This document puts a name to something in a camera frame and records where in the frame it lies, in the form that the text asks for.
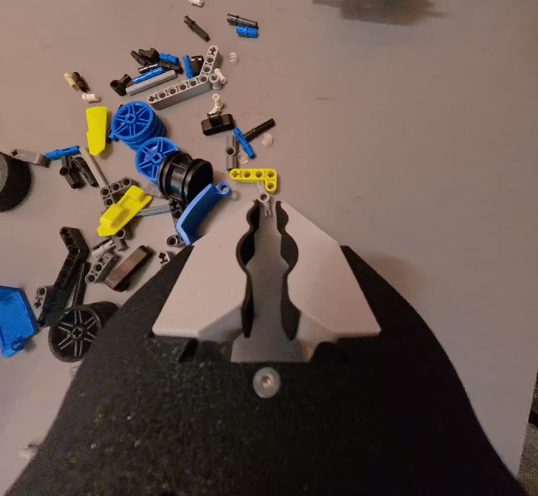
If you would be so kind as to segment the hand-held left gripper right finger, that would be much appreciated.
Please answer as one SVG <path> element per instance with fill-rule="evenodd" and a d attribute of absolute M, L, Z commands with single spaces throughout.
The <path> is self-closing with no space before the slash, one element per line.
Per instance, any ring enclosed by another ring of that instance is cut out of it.
<path fill-rule="evenodd" d="M 280 254 L 281 325 L 290 340 L 336 343 L 374 337 L 380 325 L 338 242 L 288 203 L 275 204 Z"/>

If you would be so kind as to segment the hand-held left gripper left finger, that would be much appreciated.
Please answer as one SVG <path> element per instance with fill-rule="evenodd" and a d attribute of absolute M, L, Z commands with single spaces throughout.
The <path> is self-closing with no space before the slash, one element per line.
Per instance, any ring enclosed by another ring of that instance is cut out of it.
<path fill-rule="evenodd" d="M 255 253 L 260 202 L 237 201 L 192 246 L 152 332 L 160 337 L 226 343 L 249 337 L 253 288 L 246 264 Z"/>

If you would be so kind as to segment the pile of loose lego pieces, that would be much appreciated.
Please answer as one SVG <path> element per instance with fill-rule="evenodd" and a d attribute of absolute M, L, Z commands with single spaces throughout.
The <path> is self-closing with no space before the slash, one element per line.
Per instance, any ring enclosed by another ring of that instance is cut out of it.
<path fill-rule="evenodd" d="M 131 55 L 143 67 L 139 69 L 141 73 L 134 78 L 126 74 L 120 80 L 111 82 L 112 89 L 120 96 L 136 95 L 173 80 L 178 72 L 183 72 L 179 58 L 160 53 L 154 48 L 132 51 Z M 147 102 L 126 102 L 118 107 L 112 117 L 104 105 L 86 109 L 87 147 L 79 147 L 77 144 L 45 155 L 16 147 L 16 150 L 7 154 L 27 163 L 29 167 L 32 164 L 49 168 L 51 161 L 61 160 L 60 174 L 63 173 L 72 188 L 83 188 L 85 182 L 100 187 L 106 210 L 97 229 L 105 244 L 99 246 L 100 253 L 92 266 L 89 262 L 91 251 L 83 233 L 69 227 L 60 230 L 68 254 L 55 283 L 46 287 L 42 296 L 38 293 L 38 301 L 43 303 L 38 319 L 35 319 L 23 289 L 1 286 L 1 354 L 4 357 L 22 351 L 38 328 L 49 327 L 49 339 L 57 337 L 58 340 L 63 340 L 50 344 L 51 350 L 57 347 L 55 355 L 59 359 L 65 358 L 65 361 L 81 359 L 95 339 L 98 329 L 104 325 L 109 312 L 116 310 L 116 306 L 108 302 L 83 305 L 86 284 L 104 281 L 112 290 L 123 291 L 123 287 L 129 286 L 131 276 L 136 275 L 152 255 L 150 248 L 141 246 L 121 266 L 113 267 L 118 255 L 114 249 L 107 249 L 107 244 L 113 243 L 116 238 L 120 239 L 119 235 L 128 231 L 134 218 L 144 216 L 146 212 L 150 215 L 159 211 L 156 207 L 148 208 L 153 194 L 139 187 L 132 178 L 124 177 L 114 185 L 108 184 L 101 177 L 102 173 L 94 160 L 105 151 L 109 140 L 125 143 L 135 151 L 139 175 L 153 185 L 153 189 L 163 193 L 160 197 L 170 201 L 177 230 L 171 237 L 172 245 L 176 244 L 181 249 L 192 246 L 200 238 L 198 230 L 205 217 L 223 198 L 231 195 L 227 183 L 213 184 L 211 163 L 200 158 L 193 159 L 166 137 L 166 126 L 156 113 L 156 110 L 168 105 L 218 89 L 225 82 L 218 68 L 221 56 L 217 46 L 210 46 L 205 59 L 202 56 L 198 59 L 198 66 L 197 60 L 194 60 L 193 74 L 192 58 L 184 56 L 188 79 L 150 95 Z M 233 130 L 233 143 L 228 142 L 226 149 L 226 153 L 230 153 L 227 158 L 230 160 L 228 171 L 231 180 L 257 183 L 260 190 L 274 194 L 278 189 L 275 170 L 238 168 L 234 156 L 240 145 L 243 155 L 253 158 L 255 154 L 250 147 L 251 139 L 272 128 L 274 120 L 270 119 L 243 135 L 235 127 L 232 116 L 222 115 L 219 111 L 219 95 L 213 95 L 213 99 L 215 109 L 209 111 L 202 121 L 202 130 L 206 136 Z"/>

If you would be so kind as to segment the black rubber lego tyre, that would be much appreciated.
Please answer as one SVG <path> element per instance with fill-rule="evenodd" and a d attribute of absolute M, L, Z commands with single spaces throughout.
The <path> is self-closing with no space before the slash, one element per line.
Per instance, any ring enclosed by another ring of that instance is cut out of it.
<path fill-rule="evenodd" d="M 13 210 L 26 200 L 31 184 L 29 165 L 1 152 L 1 212 Z"/>

